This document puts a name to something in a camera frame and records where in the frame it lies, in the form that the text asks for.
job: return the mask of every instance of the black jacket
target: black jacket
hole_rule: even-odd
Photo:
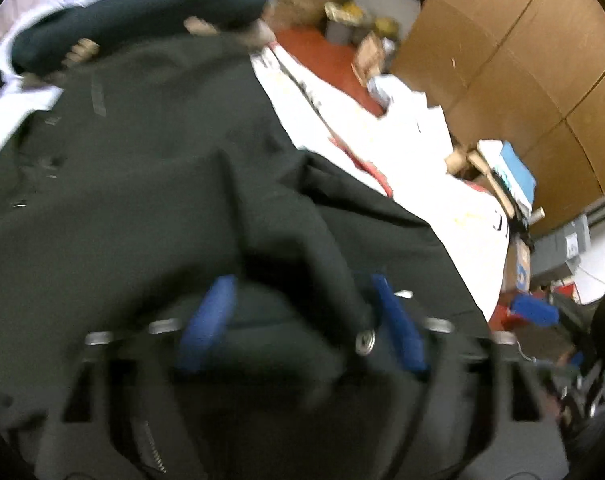
[[[18,34],[11,49],[16,73],[45,76],[83,38],[111,54],[124,43],[188,34],[184,22],[196,16],[222,30],[242,28],[263,14],[268,0],[100,0],[46,16]]]
[[[429,225],[296,150],[225,36],[140,44],[73,71],[54,109],[1,152],[2,183],[5,429],[55,402],[87,333],[185,319],[217,276],[235,274],[238,308],[208,373],[278,378],[297,393],[190,395],[211,467],[381,478],[424,385],[384,335],[355,356],[356,335],[380,326],[359,283],[383,274],[413,292],[403,302],[416,320],[488,332]]]

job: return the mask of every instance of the red surface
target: red surface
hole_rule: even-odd
[[[335,45],[323,38],[316,28],[287,28],[276,32],[278,43],[315,75],[342,90],[365,110],[377,117],[383,108],[361,86],[351,68],[356,54],[351,45]]]

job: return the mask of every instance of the cardboard box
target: cardboard box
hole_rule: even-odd
[[[276,0],[274,9],[265,18],[272,30],[291,27],[318,27],[325,18],[325,4],[343,4],[348,0]]]
[[[382,73],[384,63],[383,43],[373,32],[370,32],[358,46],[351,68],[360,84],[367,86],[369,79]]]
[[[447,173],[455,175],[460,173],[467,165],[467,149],[462,146],[456,146],[454,151],[445,157]]]
[[[507,248],[501,291],[529,292],[530,279],[529,247],[519,237],[513,238]]]

